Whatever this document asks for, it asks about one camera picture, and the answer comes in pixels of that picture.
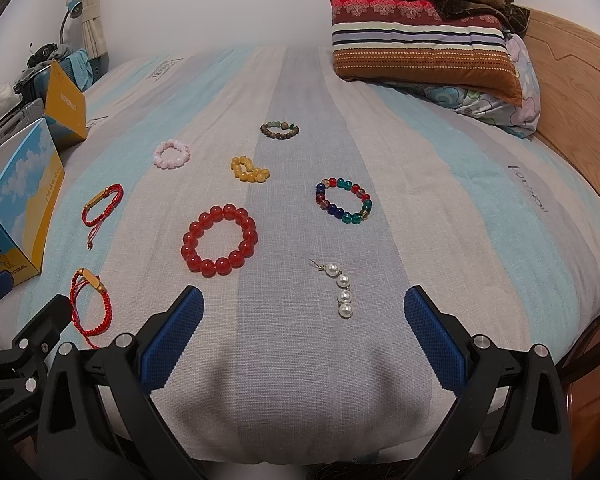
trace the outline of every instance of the bracelet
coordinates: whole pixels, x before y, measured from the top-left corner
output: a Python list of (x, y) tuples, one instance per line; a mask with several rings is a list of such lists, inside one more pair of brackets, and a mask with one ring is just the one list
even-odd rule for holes
[[(235, 220), (235, 223), (242, 227), (242, 241), (238, 245), (238, 250), (232, 251), (228, 258), (218, 258), (215, 262), (203, 260), (196, 253), (198, 238), (205, 233), (206, 229), (211, 229), (215, 222), (222, 220)], [(246, 209), (236, 209), (233, 204), (224, 207), (215, 205), (208, 213), (200, 213), (197, 222), (191, 223), (189, 231), (182, 237), (182, 242), (184, 245), (180, 248), (180, 254), (191, 272), (200, 272), (205, 278), (211, 278), (216, 272), (225, 276), (231, 272), (231, 269), (243, 266), (245, 258), (253, 256), (255, 251), (253, 246), (258, 243), (256, 222)]]
[[(91, 285), (100, 293), (100, 295), (102, 296), (102, 303), (104, 304), (104, 319), (102, 320), (102, 323), (100, 323), (96, 328), (92, 330), (85, 330), (82, 328), (82, 325), (80, 324), (80, 317), (78, 316), (78, 310), (75, 307), (75, 302), (78, 299), (78, 293), (80, 293), (80, 291), (87, 284)], [(71, 304), (72, 308), (71, 320), (74, 322), (74, 326), (77, 328), (78, 332), (82, 334), (85, 341), (91, 346), (91, 348), (98, 348), (91, 341), (89, 341), (89, 338), (95, 335), (105, 333), (107, 331), (107, 328), (109, 328), (109, 325), (111, 324), (111, 319), (113, 318), (113, 314), (111, 312), (111, 300), (109, 299), (109, 295), (107, 294), (107, 289), (100, 281), (100, 277), (94, 276), (89, 269), (80, 268), (76, 270), (71, 280), (71, 289), (69, 290), (69, 303)]]
[[(162, 154), (169, 148), (178, 150), (181, 155), (176, 160), (164, 160)], [(173, 170), (174, 168), (180, 168), (184, 166), (185, 162), (188, 162), (191, 158), (191, 150), (184, 142), (179, 140), (165, 140), (158, 144), (154, 151), (154, 166), (157, 166), (161, 170)]]
[[(282, 132), (274, 133), (269, 128), (282, 128)], [(269, 121), (260, 127), (260, 131), (271, 139), (290, 139), (300, 133), (300, 128), (294, 124), (281, 123), (280, 121)]]
[[(89, 210), (93, 206), (95, 206), (100, 200), (108, 197), (113, 192), (115, 192), (116, 195), (115, 195), (115, 197), (113, 197), (113, 200), (111, 201), (111, 203), (104, 209), (104, 212), (91, 221), (87, 220), (87, 213), (89, 212)], [(82, 222), (87, 227), (93, 228), (93, 229), (91, 229), (91, 231), (89, 231), (89, 236), (87, 237), (87, 247), (89, 248), (90, 251), (91, 251), (91, 248), (93, 247), (92, 240), (95, 238), (96, 233), (98, 232), (98, 229), (100, 228), (102, 223), (105, 221), (105, 219), (118, 206), (118, 204), (122, 200), (123, 193), (124, 193), (124, 191), (122, 189), (122, 186), (120, 186), (120, 184), (112, 184), (111, 186), (106, 187), (104, 190), (99, 192), (96, 196), (94, 196), (91, 200), (89, 200), (84, 205), (84, 208), (82, 209)]]
[[(329, 202), (325, 197), (325, 191), (328, 187), (341, 187), (352, 192), (360, 200), (362, 200), (362, 209), (360, 213), (349, 213), (343, 208)], [(366, 220), (371, 214), (371, 198), (358, 184), (352, 184), (350, 180), (339, 178), (325, 178), (320, 184), (315, 187), (315, 203), (320, 208), (324, 209), (330, 215), (334, 215), (337, 219), (342, 220), (345, 224), (359, 224), (362, 220)]]
[[(242, 166), (247, 170), (247, 173), (242, 171)], [(234, 170), (234, 175), (239, 178), (242, 182), (259, 182), (263, 183), (269, 178), (269, 170), (266, 168), (254, 168), (253, 162), (247, 156), (237, 157), (231, 159), (231, 169)]]

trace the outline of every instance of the curtain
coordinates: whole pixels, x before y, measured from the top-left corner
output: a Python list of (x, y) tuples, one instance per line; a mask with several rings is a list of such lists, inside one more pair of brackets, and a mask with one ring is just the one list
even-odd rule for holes
[(82, 40), (89, 59), (94, 59), (107, 53), (100, 19), (100, 0), (82, 0), (82, 4)]

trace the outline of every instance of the yellow beaded bracelet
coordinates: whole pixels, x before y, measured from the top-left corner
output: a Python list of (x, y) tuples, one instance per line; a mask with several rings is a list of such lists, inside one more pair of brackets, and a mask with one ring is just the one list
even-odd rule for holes
[(263, 183), (269, 178), (269, 170), (266, 168), (254, 168), (253, 161), (247, 156), (234, 156), (231, 159), (231, 169), (234, 170), (234, 175), (242, 182), (259, 182)]

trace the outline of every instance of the pearl earring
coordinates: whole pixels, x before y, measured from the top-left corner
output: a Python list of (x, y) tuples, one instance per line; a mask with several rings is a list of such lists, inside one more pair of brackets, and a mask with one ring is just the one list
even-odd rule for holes
[(313, 260), (310, 260), (314, 267), (320, 272), (324, 271), (327, 276), (336, 279), (336, 284), (342, 289), (338, 295), (338, 314), (344, 319), (349, 319), (353, 316), (353, 307), (351, 301), (353, 301), (353, 295), (351, 293), (351, 278), (348, 274), (345, 274), (340, 270), (336, 264), (318, 265)]

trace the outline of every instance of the pillow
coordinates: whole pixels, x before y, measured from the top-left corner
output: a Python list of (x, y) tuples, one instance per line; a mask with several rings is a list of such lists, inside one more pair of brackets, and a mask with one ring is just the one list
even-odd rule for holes
[(443, 22), (429, 0), (331, 0), (331, 9), (341, 78), (463, 86), (522, 106), (496, 17)]
[(401, 90), (493, 124), (516, 137), (528, 137), (535, 132), (540, 120), (540, 85), (522, 38), (513, 34), (507, 39), (507, 51), (513, 61), (522, 88), (522, 106), (508, 104), (492, 95), (457, 86), (428, 86), (397, 84)]

